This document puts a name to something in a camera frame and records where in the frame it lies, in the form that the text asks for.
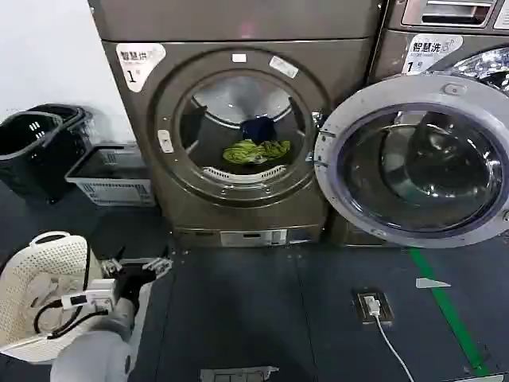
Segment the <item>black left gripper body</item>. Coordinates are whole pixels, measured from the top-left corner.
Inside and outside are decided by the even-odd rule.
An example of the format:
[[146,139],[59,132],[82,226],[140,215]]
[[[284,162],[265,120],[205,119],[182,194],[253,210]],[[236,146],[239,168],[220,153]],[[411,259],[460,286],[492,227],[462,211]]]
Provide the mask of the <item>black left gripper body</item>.
[[141,264],[127,264],[116,276],[117,295],[130,301],[139,310],[139,295],[142,287],[156,279],[156,272],[145,269]]

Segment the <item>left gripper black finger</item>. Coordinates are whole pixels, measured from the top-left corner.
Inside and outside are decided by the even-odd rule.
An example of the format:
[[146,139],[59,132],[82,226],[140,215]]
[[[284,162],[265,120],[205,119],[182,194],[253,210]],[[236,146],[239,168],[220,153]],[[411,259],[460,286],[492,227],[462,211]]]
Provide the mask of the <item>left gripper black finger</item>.
[[105,259],[102,261],[102,270],[104,275],[115,275],[116,273],[121,271],[122,264],[120,263],[120,261],[123,258],[125,249],[126,249],[125,246],[120,247],[120,249],[112,258]]
[[142,270],[152,279],[159,279],[167,275],[173,268],[173,260],[170,255],[171,251],[166,245],[160,256],[143,265]]

